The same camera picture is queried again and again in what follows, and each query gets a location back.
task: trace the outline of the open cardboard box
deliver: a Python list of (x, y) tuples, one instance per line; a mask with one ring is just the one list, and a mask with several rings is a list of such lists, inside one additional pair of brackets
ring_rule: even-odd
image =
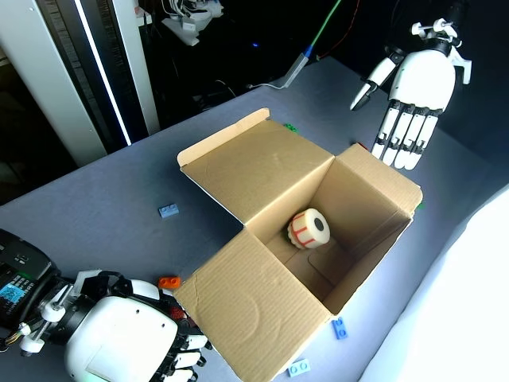
[[(335, 157), (248, 115), (178, 155), (244, 229), (175, 292), (246, 382), (272, 380), (333, 319), (412, 221), (420, 188), (354, 145)], [(331, 240), (298, 250), (291, 218), (320, 211)]]

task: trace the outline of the blue lego brick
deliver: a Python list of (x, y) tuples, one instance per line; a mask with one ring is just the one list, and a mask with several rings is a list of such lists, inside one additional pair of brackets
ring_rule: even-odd
[(332, 327), (336, 332), (336, 338), (343, 340), (348, 337), (347, 328), (344, 327), (343, 318), (339, 317), (337, 320), (332, 321)]
[(176, 214), (178, 214), (177, 205), (166, 205), (164, 207), (159, 208), (159, 215), (161, 215), (163, 219), (166, 219), (167, 217)]
[(298, 376), (299, 374), (308, 372), (309, 370), (311, 370), (311, 365), (307, 359), (304, 359), (291, 364), (288, 368), (288, 373), (289, 376)]

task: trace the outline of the light strip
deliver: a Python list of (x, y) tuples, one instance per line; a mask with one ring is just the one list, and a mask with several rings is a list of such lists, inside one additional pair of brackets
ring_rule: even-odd
[(130, 138), (127, 134), (126, 126), (124, 125), (124, 121), (122, 120), (122, 116), (120, 115), (119, 107), (117, 106), (117, 101), (115, 101), (115, 96), (113, 95), (113, 91), (111, 90), (110, 82), (106, 77), (106, 72), (104, 72), (103, 62), (101, 61), (101, 57), (99, 56), (99, 52), (97, 51), (97, 47), (95, 46), (94, 37), (92, 36), (92, 32), (90, 30), (90, 26), (88, 25), (87, 18), (85, 16), (85, 12), (83, 11), (83, 6), (81, 5), (81, 0), (74, 0), (76, 4), (76, 8), (78, 9), (78, 14), (80, 15), (81, 24), (83, 24), (83, 28), (85, 29), (85, 34), (87, 35), (88, 44), (92, 49), (92, 54), (94, 55), (95, 62), (97, 64), (97, 68), (99, 69), (99, 73), (101, 73), (101, 77), (103, 78), (104, 86), (106, 87), (106, 92), (110, 97), (111, 106), (113, 106), (113, 110), (115, 110), (115, 114), (117, 115), (117, 120), (119, 121), (120, 128), (122, 129), (122, 133), (124, 134), (124, 138), (126, 139), (127, 145), (130, 146)]

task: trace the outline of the red wire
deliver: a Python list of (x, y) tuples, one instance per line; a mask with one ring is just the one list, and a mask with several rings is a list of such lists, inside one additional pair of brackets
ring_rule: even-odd
[(339, 40), (337, 43), (335, 43), (326, 53), (318, 56), (319, 59), (322, 59), (325, 56), (327, 56), (330, 52), (332, 52), (335, 48), (337, 48), (338, 45), (341, 44), (345, 38), (347, 38), (348, 34), (352, 30), (353, 22), (356, 20), (357, 11), (359, 10), (359, 4), (360, 4), (360, 0), (357, 0), (356, 10), (354, 11), (353, 16), (352, 16), (352, 22), (350, 22), (350, 26), (348, 27), (344, 36), (341, 38), (341, 40)]

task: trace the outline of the table surface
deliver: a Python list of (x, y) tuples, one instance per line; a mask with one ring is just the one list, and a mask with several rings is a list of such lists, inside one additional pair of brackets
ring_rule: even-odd
[[(289, 89), (257, 88), (203, 114), (102, 158), (0, 207), (0, 227), (49, 255), (68, 277), (101, 268), (132, 279), (188, 277), (241, 229), (239, 223), (182, 174), (177, 154), (243, 116), (268, 107), (273, 119), (339, 153), (352, 142), (370, 146), (387, 108), (378, 92), (362, 111), (348, 106), (359, 77), (327, 58), (303, 70)], [(442, 131), (404, 174), (422, 186), (424, 208), (369, 279), (343, 308), (348, 338), (327, 325), (299, 357), (311, 372), (299, 380), (358, 380), (445, 241), (475, 203), (488, 165)], [(157, 209), (176, 203), (166, 220)], [(1, 354), (2, 375), (17, 381), (69, 381), (64, 350)], [(221, 356), (205, 351), (200, 381), (236, 381)], [(276, 380), (288, 379), (283, 373)]]

